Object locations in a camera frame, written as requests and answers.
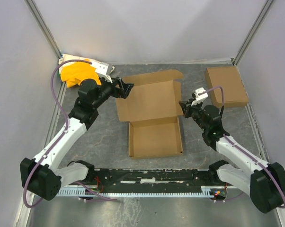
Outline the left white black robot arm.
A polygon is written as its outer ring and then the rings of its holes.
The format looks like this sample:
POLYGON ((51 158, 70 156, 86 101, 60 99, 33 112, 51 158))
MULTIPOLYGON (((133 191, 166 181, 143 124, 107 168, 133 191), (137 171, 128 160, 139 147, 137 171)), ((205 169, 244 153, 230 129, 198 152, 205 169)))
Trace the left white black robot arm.
POLYGON ((94 79, 84 80, 61 130, 34 158, 21 161, 23 193, 30 191, 50 201, 64 186, 79 181, 93 181, 95 171, 92 164, 82 160, 64 168, 59 168, 59 164, 73 144, 92 126, 98 117, 98 108, 110 97, 126 99, 133 87, 133 83, 125 83, 119 77, 111 82, 102 79, 99 85, 94 79))

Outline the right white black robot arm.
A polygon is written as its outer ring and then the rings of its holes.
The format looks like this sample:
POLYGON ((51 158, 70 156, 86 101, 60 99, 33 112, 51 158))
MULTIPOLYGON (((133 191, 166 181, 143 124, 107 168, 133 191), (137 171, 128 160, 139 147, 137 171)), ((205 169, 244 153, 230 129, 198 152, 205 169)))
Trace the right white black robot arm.
POLYGON ((227 157, 235 166, 222 163, 217 167, 219 180, 247 194, 262 213, 276 208, 285 209, 285 169, 278 162, 269 163, 241 146, 223 128, 223 108, 203 107, 207 94, 193 93, 192 98, 180 101, 183 116, 192 118, 202 130, 205 144, 227 157))

